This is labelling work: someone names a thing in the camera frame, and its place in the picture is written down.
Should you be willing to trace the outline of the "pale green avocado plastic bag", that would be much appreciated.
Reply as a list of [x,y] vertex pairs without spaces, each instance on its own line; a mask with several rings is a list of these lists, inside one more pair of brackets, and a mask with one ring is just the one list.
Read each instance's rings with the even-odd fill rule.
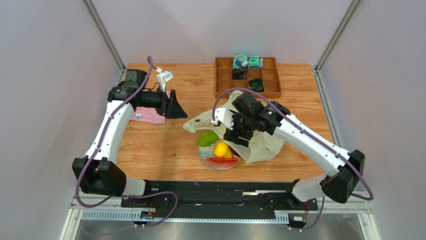
[[[199,133],[200,131],[214,131],[220,140],[226,132],[226,127],[221,124],[214,126],[211,124],[212,110],[204,111],[191,118],[183,125],[183,129],[190,133]],[[249,146],[245,147],[232,142],[227,142],[231,149],[245,160],[247,164],[268,161],[275,158],[284,146],[285,141],[269,135],[266,132],[255,131],[249,141]]]

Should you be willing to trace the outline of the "yellow fake lemon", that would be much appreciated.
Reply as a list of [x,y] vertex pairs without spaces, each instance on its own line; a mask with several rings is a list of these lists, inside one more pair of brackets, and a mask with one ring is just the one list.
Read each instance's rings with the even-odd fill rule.
[[213,154],[216,158],[230,159],[234,157],[230,147],[224,141],[217,141],[215,143]]

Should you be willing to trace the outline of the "red fake watermelon slice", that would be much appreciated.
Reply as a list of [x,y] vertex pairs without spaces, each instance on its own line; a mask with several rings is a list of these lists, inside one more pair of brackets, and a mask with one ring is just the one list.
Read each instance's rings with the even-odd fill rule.
[[218,169],[228,169],[233,168],[235,165],[238,164],[240,161],[237,157],[232,158],[217,158],[217,157],[205,157],[204,162],[213,167]]

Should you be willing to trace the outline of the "dark red fake apple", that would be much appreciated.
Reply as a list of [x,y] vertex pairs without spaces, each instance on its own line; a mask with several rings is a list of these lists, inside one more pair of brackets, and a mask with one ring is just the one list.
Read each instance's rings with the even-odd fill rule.
[[230,148],[230,151],[233,155],[240,157],[240,155],[233,148]]

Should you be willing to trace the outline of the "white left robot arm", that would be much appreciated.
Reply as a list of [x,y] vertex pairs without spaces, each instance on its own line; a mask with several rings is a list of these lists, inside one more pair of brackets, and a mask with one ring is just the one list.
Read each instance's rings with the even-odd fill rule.
[[78,190],[108,197],[142,196],[146,192],[147,181],[131,178],[117,166],[119,145],[128,122],[138,107],[153,109],[166,119],[188,117],[176,91],[166,90],[173,73],[161,69],[157,72],[157,89],[145,88],[147,72],[129,69],[125,80],[108,92],[106,113],[93,144],[83,158],[75,158],[72,163]]

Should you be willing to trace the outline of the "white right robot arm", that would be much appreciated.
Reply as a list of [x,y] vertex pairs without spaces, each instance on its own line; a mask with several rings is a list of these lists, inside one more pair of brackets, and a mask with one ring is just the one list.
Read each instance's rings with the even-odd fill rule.
[[211,123],[224,124],[224,140],[248,147],[254,132],[267,133],[290,143],[314,160],[324,171],[310,179],[296,179],[287,190],[290,202],[298,204],[310,199],[328,197],[345,204],[358,183],[365,184],[365,154],[358,149],[348,151],[317,134],[303,124],[289,109],[276,101],[256,97],[258,92],[244,89],[231,104],[234,109],[214,107]]

